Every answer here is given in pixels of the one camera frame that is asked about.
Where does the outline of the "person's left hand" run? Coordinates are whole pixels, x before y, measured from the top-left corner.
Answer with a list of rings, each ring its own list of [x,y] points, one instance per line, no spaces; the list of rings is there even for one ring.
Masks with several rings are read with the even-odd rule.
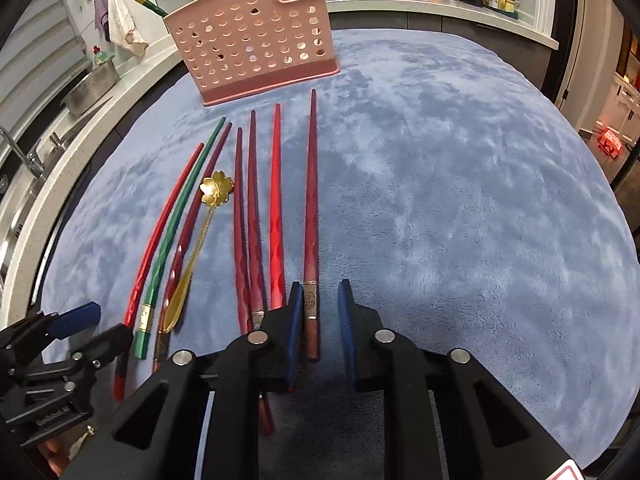
[[[46,459],[49,468],[60,478],[70,462],[94,437],[96,430],[91,425],[80,434],[77,430],[53,437],[37,445],[38,451]]]

